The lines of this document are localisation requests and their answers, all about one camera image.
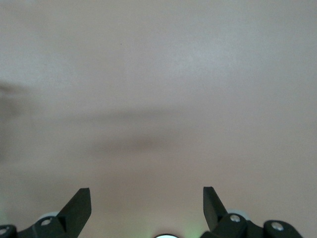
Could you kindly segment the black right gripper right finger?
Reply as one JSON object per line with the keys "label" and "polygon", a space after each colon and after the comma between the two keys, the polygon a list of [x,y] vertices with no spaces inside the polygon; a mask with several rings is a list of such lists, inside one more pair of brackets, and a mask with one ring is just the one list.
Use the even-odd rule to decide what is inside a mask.
{"label": "black right gripper right finger", "polygon": [[229,213],[213,187],[203,189],[203,212],[209,230],[203,238],[301,238],[289,223],[268,220],[262,227],[238,213]]}

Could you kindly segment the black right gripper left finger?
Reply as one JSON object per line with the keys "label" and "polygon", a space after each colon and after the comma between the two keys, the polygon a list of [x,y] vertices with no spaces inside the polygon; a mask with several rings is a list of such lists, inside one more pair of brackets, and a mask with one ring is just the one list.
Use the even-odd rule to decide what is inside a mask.
{"label": "black right gripper left finger", "polygon": [[2,238],[77,238],[91,215],[89,188],[79,189],[56,214],[48,215],[18,231],[15,225],[1,225]]}

